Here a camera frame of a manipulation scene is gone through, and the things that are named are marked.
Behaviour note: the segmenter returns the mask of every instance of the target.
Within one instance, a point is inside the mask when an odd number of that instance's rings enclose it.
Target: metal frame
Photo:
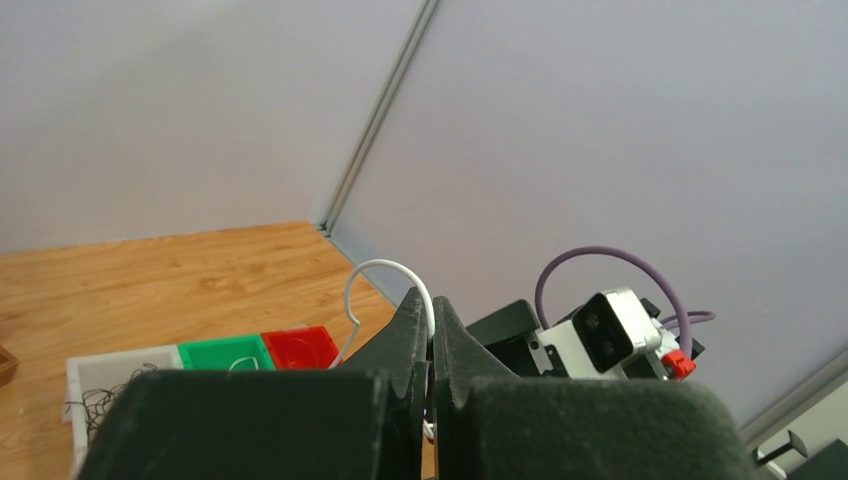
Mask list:
[[[757,448],[845,382],[848,382],[848,346],[789,394],[743,426],[739,435],[745,447]]]
[[[418,51],[418,46],[421,45],[424,33],[433,20],[439,3],[441,3],[441,0],[423,0],[421,2],[418,15],[416,15],[415,21],[412,23],[412,28],[410,28],[406,40],[403,42],[400,54],[398,54],[398,58],[395,60],[391,72],[389,72],[386,83],[383,85],[383,90],[377,98],[377,103],[371,111],[371,116],[368,118],[365,130],[363,130],[362,135],[359,137],[356,148],[353,150],[350,161],[348,161],[348,165],[345,168],[344,175],[333,192],[330,205],[318,222],[318,229],[326,236],[332,234],[333,227],[336,225],[342,208],[344,208],[344,204],[350,195],[350,189],[359,175],[359,171],[362,170],[362,165],[365,162],[368,151],[371,149],[371,145],[380,131],[383,120],[385,120],[389,107],[391,107],[392,101],[394,101],[397,95],[401,81],[409,69],[412,58]]]

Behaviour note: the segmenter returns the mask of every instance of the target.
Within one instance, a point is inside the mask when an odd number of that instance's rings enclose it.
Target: plastic bin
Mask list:
[[[72,472],[76,472],[82,466],[82,461],[88,452],[88,443],[91,440],[89,438],[86,406],[81,405],[83,395],[87,399],[87,404],[97,402],[103,398],[102,394],[96,393],[97,389],[114,389],[116,386],[126,384],[133,375],[143,371],[182,368],[182,360],[176,345],[167,345],[103,355],[73,357],[66,361],[65,367],[68,380],[65,400],[70,403],[62,407],[62,419],[65,422],[71,422],[72,425],[74,439]],[[103,410],[108,411],[113,403],[114,400],[104,403]],[[97,416],[97,423],[101,419],[102,417]],[[93,438],[96,429],[91,429],[91,432]]]
[[[268,349],[259,335],[221,338],[203,342],[182,343],[177,347],[183,366],[195,370],[230,370],[233,363],[243,358],[255,358],[235,365],[233,371],[273,370],[274,364],[268,356]]]
[[[327,368],[339,354],[339,349],[324,327],[265,332],[262,340],[274,366],[280,370]]]

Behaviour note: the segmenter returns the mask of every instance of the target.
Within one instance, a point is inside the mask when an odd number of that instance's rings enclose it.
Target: red connector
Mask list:
[[[672,376],[677,380],[683,380],[695,371],[695,362],[686,358],[680,350],[672,350],[665,354],[662,359],[663,365],[671,370]]]

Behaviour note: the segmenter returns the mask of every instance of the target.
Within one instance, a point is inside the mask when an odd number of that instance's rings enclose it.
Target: cable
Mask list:
[[[350,323],[353,324],[353,330],[351,330],[350,336],[347,338],[347,342],[345,342],[342,349],[339,350],[339,354],[336,355],[335,360],[333,360],[333,363],[331,363],[328,368],[335,368],[342,361],[348,350],[350,350],[350,347],[353,346],[353,339],[356,338],[356,332],[359,331],[361,323],[359,323],[356,315],[353,314],[353,307],[350,304],[350,291],[353,287],[353,280],[356,276],[359,275],[360,272],[371,267],[389,267],[406,275],[407,278],[412,280],[412,283],[415,284],[415,288],[418,289],[418,293],[421,294],[421,299],[424,301],[424,315],[427,317],[427,329],[429,331],[428,333],[430,338],[433,338],[436,334],[436,314],[433,311],[433,299],[430,298],[430,292],[427,290],[427,286],[424,285],[424,282],[422,282],[420,278],[418,278],[418,275],[406,266],[391,260],[384,260],[382,258],[368,260],[367,262],[357,265],[347,278],[344,293],[345,314],[347,315],[347,319],[350,320]]]
[[[715,320],[715,313],[707,311],[707,310],[692,310],[691,312],[686,312],[689,315],[689,324],[694,325],[696,323],[704,323]],[[677,315],[671,315],[669,317],[665,317],[659,321],[663,327],[665,328],[677,328]]]
[[[660,290],[663,291],[665,296],[668,298],[668,301],[671,303],[672,308],[674,308],[675,316],[677,317],[679,328],[680,328],[680,349],[683,350],[683,353],[687,357],[692,357],[692,330],[691,324],[689,322],[689,316],[686,314],[686,309],[683,308],[683,303],[680,301],[680,298],[674,293],[674,289],[671,288],[671,284],[660,275],[660,272],[657,271],[654,267],[652,267],[648,262],[642,260],[641,258],[633,255],[632,253],[625,252],[624,250],[620,250],[618,248],[613,247],[602,247],[602,246],[590,246],[590,247],[580,247],[575,248],[573,250],[569,250],[565,253],[560,254],[549,263],[544,270],[542,270],[542,274],[539,276],[539,280],[536,282],[536,295],[535,295],[535,303],[536,303],[536,315],[539,317],[539,323],[542,324],[542,327],[548,329],[551,327],[551,323],[548,321],[545,316],[545,310],[542,306],[542,292],[545,289],[545,283],[548,281],[548,277],[551,276],[554,270],[557,267],[565,263],[566,261],[574,258],[580,257],[583,255],[606,255],[610,257],[615,257],[625,262],[628,262],[636,267],[639,267],[643,272],[645,272],[651,279],[660,287]]]
[[[238,365],[239,363],[249,362],[250,360],[253,360],[253,369],[259,370],[259,360],[257,360],[256,357],[241,357],[235,362],[233,362],[232,365],[230,365],[230,368],[228,368],[227,370],[232,372],[233,369],[236,368],[236,365]]]

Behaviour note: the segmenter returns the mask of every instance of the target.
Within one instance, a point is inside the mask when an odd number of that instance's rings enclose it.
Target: wood grain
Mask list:
[[[0,388],[0,478],[68,477],[66,358],[295,325],[341,344],[351,270],[307,223],[0,256],[0,344],[20,360]],[[394,308],[361,276],[353,302],[359,348]],[[432,476],[429,446],[423,464]]]

